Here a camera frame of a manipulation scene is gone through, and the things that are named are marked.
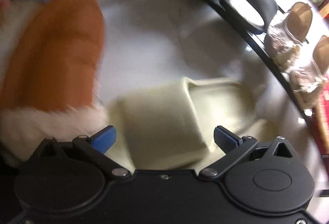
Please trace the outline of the black metal shoe rack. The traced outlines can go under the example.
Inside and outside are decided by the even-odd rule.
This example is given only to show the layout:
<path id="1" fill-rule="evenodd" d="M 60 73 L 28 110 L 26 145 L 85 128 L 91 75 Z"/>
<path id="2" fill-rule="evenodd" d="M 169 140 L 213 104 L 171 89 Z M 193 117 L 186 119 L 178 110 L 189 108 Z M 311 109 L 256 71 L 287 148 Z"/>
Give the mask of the black metal shoe rack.
<path id="1" fill-rule="evenodd" d="M 319 148 L 319 151 L 322 155 L 328 155 L 328 146 L 326 145 L 326 140 L 322 137 L 320 133 L 320 128 L 318 122 L 316 121 L 315 111 L 311 111 L 311 115 L 307 116 L 305 111 L 301 110 L 293 91 L 289 86 L 289 82 L 285 79 L 284 75 L 279 71 L 278 67 L 273 63 L 272 59 L 268 57 L 265 51 L 262 49 L 263 43 L 258 39 L 258 37 L 245 28 L 241 27 L 236 23 L 230 16 L 227 14 L 225 9 L 220 5 L 219 0 L 202 0 L 206 2 L 212 9 L 214 9 L 252 48 L 252 50 L 260 57 L 272 74 L 280 82 L 281 86 L 284 88 L 291 101 L 295 104 L 296 108 L 300 112 L 301 116 L 305 120 L 306 124 L 311 130 L 311 135 L 314 137 L 316 145 Z"/>

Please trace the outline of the orange fur-lined slipper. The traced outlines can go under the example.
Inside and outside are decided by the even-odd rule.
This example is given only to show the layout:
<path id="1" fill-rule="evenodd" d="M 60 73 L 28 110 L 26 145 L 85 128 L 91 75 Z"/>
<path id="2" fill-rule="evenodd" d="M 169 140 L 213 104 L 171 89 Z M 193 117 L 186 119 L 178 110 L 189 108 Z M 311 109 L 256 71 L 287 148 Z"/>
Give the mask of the orange fur-lined slipper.
<path id="1" fill-rule="evenodd" d="M 108 125 L 96 94 L 104 48 L 97 0 L 49 0 L 23 29 L 1 80 L 1 146 L 26 161 L 44 139 L 69 142 Z"/>

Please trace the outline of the cream slide slipper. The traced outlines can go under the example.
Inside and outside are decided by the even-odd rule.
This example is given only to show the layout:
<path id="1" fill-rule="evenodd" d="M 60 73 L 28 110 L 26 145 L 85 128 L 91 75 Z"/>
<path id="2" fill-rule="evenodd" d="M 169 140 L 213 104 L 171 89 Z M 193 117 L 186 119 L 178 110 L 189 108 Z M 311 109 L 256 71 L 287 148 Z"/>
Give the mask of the cream slide slipper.
<path id="1" fill-rule="evenodd" d="M 241 82 L 187 77 L 119 98 L 109 118 L 117 140 L 106 155 L 130 171 L 200 171 L 224 156 L 214 141 L 217 126 L 243 136 L 258 121 L 254 97 Z"/>

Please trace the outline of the red plush slipper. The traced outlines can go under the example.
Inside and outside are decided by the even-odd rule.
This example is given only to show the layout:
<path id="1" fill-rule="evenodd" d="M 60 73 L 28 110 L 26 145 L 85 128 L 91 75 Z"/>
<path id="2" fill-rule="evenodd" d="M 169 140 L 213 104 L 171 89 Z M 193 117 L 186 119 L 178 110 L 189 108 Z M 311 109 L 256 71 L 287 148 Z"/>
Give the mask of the red plush slipper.
<path id="1" fill-rule="evenodd" d="M 324 90 L 320 94 L 315 111 L 320 137 L 325 148 L 325 153 L 328 154 L 328 90 Z"/>

